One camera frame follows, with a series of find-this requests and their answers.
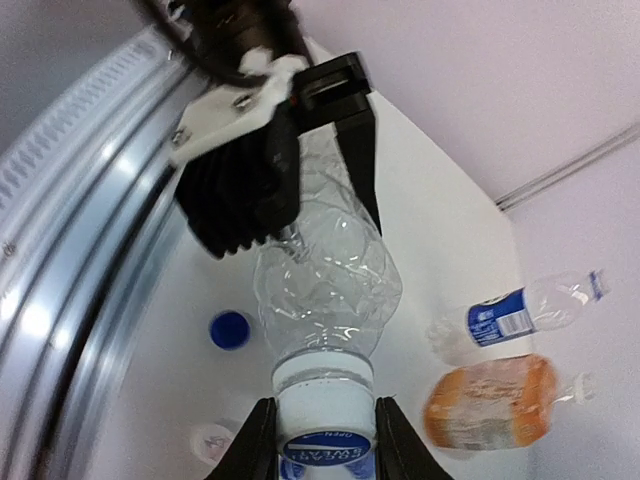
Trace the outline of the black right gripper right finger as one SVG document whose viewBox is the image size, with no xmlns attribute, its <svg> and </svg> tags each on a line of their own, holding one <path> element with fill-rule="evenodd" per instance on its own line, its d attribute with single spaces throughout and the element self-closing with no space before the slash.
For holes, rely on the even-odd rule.
<svg viewBox="0 0 640 480">
<path fill-rule="evenodd" d="M 436 461 L 392 397 L 376 400 L 376 478 L 452 480 Z"/>
</svg>

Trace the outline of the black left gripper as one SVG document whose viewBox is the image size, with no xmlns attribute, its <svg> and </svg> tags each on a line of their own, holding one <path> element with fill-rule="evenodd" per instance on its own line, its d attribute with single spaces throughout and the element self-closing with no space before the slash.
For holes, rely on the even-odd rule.
<svg viewBox="0 0 640 480">
<path fill-rule="evenodd" d="M 276 104 L 273 119 L 257 132 L 253 160 L 256 186 L 254 240 L 292 224 L 300 212 L 298 135 L 334 124 L 336 140 L 353 190 L 382 234 L 375 191 L 376 119 L 371 85 L 358 52 L 350 52 L 296 73 Z"/>
</svg>

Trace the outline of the white water-bottle cap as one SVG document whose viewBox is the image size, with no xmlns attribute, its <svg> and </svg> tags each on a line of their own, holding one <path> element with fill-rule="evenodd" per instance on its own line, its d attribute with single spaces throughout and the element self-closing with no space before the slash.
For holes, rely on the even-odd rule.
<svg viewBox="0 0 640 480">
<path fill-rule="evenodd" d="M 237 432 L 238 427 L 233 422 L 194 426 L 190 433 L 191 451 L 203 463 L 216 466 L 229 449 Z"/>
</svg>

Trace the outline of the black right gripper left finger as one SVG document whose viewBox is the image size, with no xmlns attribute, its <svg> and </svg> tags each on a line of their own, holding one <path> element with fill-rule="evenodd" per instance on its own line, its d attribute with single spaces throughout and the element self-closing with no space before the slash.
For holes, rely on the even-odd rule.
<svg viewBox="0 0 640 480">
<path fill-rule="evenodd" d="M 223 458 L 205 480 L 277 479 L 276 420 L 276 400 L 258 400 Z"/>
</svg>

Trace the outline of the blue Pepsi bottle cap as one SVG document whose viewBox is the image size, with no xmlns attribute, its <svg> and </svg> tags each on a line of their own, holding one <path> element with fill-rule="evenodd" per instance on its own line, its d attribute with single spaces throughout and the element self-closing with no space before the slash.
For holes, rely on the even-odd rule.
<svg viewBox="0 0 640 480">
<path fill-rule="evenodd" d="M 234 351 L 247 344 L 251 336 L 251 326 L 242 313 L 227 310 L 211 320 L 208 333 L 210 340 L 218 348 Z"/>
</svg>

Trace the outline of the clear unlabelled plastic bottle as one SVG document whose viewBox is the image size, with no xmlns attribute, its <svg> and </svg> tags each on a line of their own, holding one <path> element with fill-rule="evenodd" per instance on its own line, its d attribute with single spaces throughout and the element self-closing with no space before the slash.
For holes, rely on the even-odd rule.
<svg viewBox="0 0 640 480">
<path fill-rule="evenodd" d="M 372 216 L 357 198 L 333 127 L 300 138 L 297 219 L 258 250 L 254 292 L 277 363 L 275 394 L 328 378 L 371 387 L 370 362 L 403 292 Z"/>
</svg>

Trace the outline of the orange label crushed bottle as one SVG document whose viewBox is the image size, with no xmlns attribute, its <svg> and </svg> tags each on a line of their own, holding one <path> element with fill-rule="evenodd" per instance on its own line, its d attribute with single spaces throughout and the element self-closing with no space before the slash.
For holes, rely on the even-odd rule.
<svg viewBox="0 0 640 480">
<path fill-rule="evenodd" d="M 423 425 L 441 449 L 525 448 L 550 431 L 557 404 L 583 405 L 594 394 L 591 374 L 563 378 L 538 354 L 488 360 L 442 376 L 425 404 Z"/>
</svg>

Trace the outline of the white blue-top bottle cap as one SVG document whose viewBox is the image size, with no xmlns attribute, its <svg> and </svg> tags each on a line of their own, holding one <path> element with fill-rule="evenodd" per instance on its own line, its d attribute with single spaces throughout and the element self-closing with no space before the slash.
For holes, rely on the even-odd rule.
<svg viewBox="0 0 640 480">
<path fill-rule="evenodd" d="M 276 445 L 287 460 L 311 467 L 348 465 L 376 446 L 373 368 L 344 351 L 308 351 L 273 371 Z"/>
</svg>

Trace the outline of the Pepsi bottle blue label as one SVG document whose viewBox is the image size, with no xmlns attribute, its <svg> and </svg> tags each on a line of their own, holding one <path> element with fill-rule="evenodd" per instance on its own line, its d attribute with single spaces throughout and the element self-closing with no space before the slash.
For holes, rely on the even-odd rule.
<svg viewBox="0 0 640 480">
<path fill-rule="evenodd" d="M 461 365 L 482 349 L 573 324 L 610 288 L 602 269 L 551 275 L 431 322 L 427 338 L 445 363 Z"/>
</svg>

